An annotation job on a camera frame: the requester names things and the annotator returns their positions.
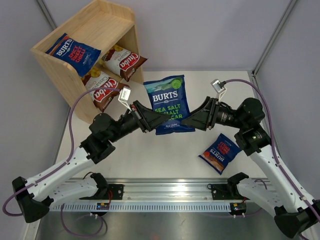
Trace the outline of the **blue Burts sea salt bag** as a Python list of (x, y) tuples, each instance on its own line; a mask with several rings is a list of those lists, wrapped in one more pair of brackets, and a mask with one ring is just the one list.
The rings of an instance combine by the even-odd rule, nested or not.
[(143, 83), (152, 110), (157, 113), (168, 114), (170, 119), (155, 130), (156, 135), (172, 133), (195, 132), (195, 128), (182, 124), (182, 120), (190, 116), (185, 88), (185, 76), (173, 75), (161, 80)]

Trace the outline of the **brown Chuba cassava chips bag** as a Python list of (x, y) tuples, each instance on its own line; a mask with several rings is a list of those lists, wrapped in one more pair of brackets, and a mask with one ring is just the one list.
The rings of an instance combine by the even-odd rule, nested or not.
[(98, 89), (89, 93), (94, 105), (102, 113), (106, 110), (113, 98), (119, 95), (120, 90), (124, 87), (129, 87), (127, 84), (118, 82), (95, 66), (84, 77), (82, 77), (81, 80), (87, 91), (96, 88), (116, 89)]

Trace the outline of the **blue Burts spicy chilli bag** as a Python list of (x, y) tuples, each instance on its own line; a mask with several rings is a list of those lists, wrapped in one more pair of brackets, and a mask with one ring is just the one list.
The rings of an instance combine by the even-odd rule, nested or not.
[(78, 42), (64, 33), (45, 53), (70, 64), (82, 78), (94, 66), (101, 50)]

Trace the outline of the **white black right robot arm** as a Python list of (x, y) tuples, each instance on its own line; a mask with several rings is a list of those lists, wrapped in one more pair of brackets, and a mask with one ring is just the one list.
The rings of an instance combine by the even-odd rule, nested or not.
[(260, 124), (264, 117), (263, 106), (256, 98), (246, 98), (232, 109), (216, 98), (206, 97), (182, 123), (202, 131), (216, 124), (239, 130), (234, 136), (236, 144), (263, 171), (276, 194), (258, 188), (244, 173), (228, 179), (227, 193), (232, 198), (242, 196), (254, 201), (273, 217), (285, 236), (293, 239), (320, 221), (320, 201), (306, 191), (283, 162)]

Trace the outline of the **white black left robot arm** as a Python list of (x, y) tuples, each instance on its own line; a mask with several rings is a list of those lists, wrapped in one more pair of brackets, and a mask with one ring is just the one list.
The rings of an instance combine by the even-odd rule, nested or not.
[(152, 111), (139, 101), (134, 101), (114, 120), (106, 113), (98, 114), (89, 126), (91, 134), (72, 147), (69, 157), (47, 170), (25, 179), (17, 177), (12, 181), (14, 198), (26, 223), (43, 218), (50, 208), (81, 198), (103, 199), (109, 190), (107, 180), (100, 173), (64, 185), (74, 175), (106, 159), (116, 148), (113, 143), (137, 129), (151, 132), (170, 119), (169, 114)]

